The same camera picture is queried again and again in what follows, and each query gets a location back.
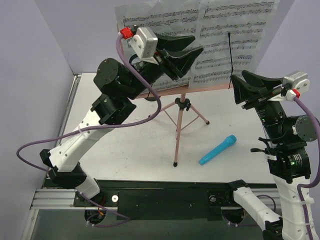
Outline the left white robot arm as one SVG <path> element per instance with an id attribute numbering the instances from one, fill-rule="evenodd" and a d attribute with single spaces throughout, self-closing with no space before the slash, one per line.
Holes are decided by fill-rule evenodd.
<path id="1" fill-rule="evenodd" d="M 192 35 L 158 35 L 153 51 L 155 62 L 140 61 L 133 65 L 122 52 L 123 39 L 119 34 L 115 43 L 120 60 L 107 58 L 98 66 L 93 81 L 100 96 L 77 128 L 63 135 L 58 146 L 40 152 L 52 182 L 76 190 L 92 206 L 102 202 L 103 193 L 98 182 L 81 167 L 81 158 L 112 130 L 129 126 L 126 119 L 136 109 L 133 100 L 143 91 L 152 92 L 152 84 L 163 75 L 172 80 L 184 77 L 204 50 L 201 46 L 190 47 L 195 40 Z"/>

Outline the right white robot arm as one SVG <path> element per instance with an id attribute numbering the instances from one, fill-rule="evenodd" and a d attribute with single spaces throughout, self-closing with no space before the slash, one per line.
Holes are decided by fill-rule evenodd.
<path id="1" fill-rule="evenodd" d="M 234 100 L 245 110 L 254 109 L 265 137 L 260 141 L 269 172 L 276 184 L 281 214 L 267 207 L 243 180 L 228 183 L 224 201 L 240 205 L 262 230 L 265 240 L 316 240 L 310 188 L 311 166 L 306 145 L 320 139 L 320 124 L 302 105 L 303 115 L 287 116 L 281 102 L 300 103 L 300 96 L 310 87 L 308 75 L 296 71 L 282 78 L 263 77 L 247 70 L 232 75 Z"/>

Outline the sheet music page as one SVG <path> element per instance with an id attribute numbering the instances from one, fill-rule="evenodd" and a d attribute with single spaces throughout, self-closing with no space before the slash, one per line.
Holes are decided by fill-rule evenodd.
<path id="1" fill-rule="evenodd" d="M 199 18 L 200 0 L 150 0 L 114 7 L 117 27 L 119 30 L 134 26 L 149 27 L 158 39 L 159 49 L 171 52 L 188 50 L 199 45 L 194 40 L 182 49 L 177 43 L 165 43 L 165 37 L 195 36 Z M 154 84 L 155 91 L 186 86 L 191 80 L 192 72 L 177 80 L 171 80 L 166 74 Z"/>
<path id="2" fill-rule="evenodd" d="M 189 88 L 230 87 L 231 75 L 252 70 L 279 5 L 278 0 L 203 0 L 196 43 L 203 47 L 192 69 Z"/>

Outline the pink music stand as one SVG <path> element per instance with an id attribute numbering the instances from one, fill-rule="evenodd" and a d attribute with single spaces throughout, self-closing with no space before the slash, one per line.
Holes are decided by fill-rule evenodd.
<path id="1" fill-rule="evenodd" d="M 160 112 L 165 112 L 168 108 L 177 105 L 179 107 L 178 112 L 178 119 L 175 123 L 176 125 L 176 146 L 175 146 L 175 156 L 174 156 L 174 167 L 177 167 L 178 165 L 178 156 L 179 156 L 179 145 L 180 145 L 180 137 L 181 137 L 181 131 L 183 130 L 182 127 L 182 120 L 183 120 L 183 112 L 188 111 L 189 109 L 192 109 L 196 114 L 198 118 L 201 118 L 207 125 L 210 123 L 200 112 L 194 108 L 193 105 L 191 105 L 189 99 L 186 98 L 186 93 L 182 92 L 180 94 L 180 97 L 176 98 L 174 102 L 171 104 L 168 104 L 164 107 L 161 107 L 161 101 L 160 96 L 156 93 L 155 90 L 152 89 L 152 84 L 155 83 L 160 77 L 157 77 L 155 75 L 154 67 L 156 67 L 159 62 L 160 58 L 158 56 L 154 57 L 158 64 L 153 64 L 149 62 L 142 61 L 140 59 L 140 62 L 136 64 L 131 64 L 131 60 L 128 60 L 125 58 L 123 54 L 122 49 L 122 40 L 124 37 L 120 35 L 120 32 L 118 33 L 118 38 L 116 40 L 116 51 L 120 57 L 120 59 L 123 62 L 124 69 L 128 70 L 129 73 L 132 75 L 132 77 L 124 77 L 125 80 L 128 80 L 129 83 L 127 84 L 128 91 L 127 95 L 130 99 L 137 98 L 145 89 L 147 89 L 150 93 L 152 93 L 153 97 L 156 99 L 158 103 L 158 108 L 156 112 L 148 117 L 149 120 L 152 120 L 155 118 Z M 138 58 L 137 54 L 135 53 L 132 56 L 133 59 Z"/>

